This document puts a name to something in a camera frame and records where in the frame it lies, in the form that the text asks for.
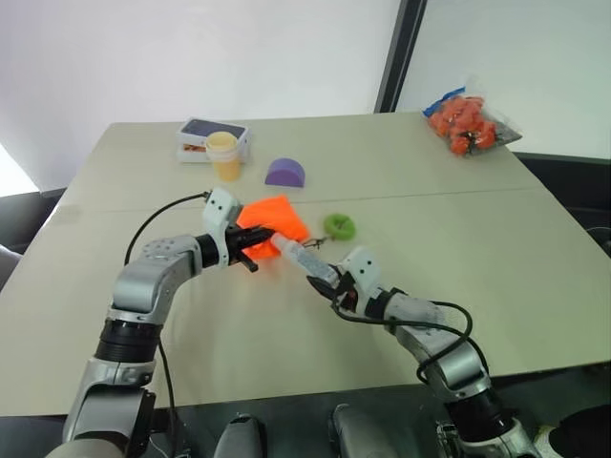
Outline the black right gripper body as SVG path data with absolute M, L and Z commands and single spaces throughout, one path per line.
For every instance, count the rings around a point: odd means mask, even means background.
M 352 274 L 345 272 L 340 276 L 331 308 L 338 313 L 364 313 L 366 293 Z

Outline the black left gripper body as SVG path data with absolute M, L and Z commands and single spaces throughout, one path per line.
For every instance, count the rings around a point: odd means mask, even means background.
M 235 263 L 249 263 L 249 257 L 243 252 L 243 244 L 249 234 L 248 229 L 237 225 L 229 225 L 225 230 L 225 244 L 228 253 L 228 265 Z

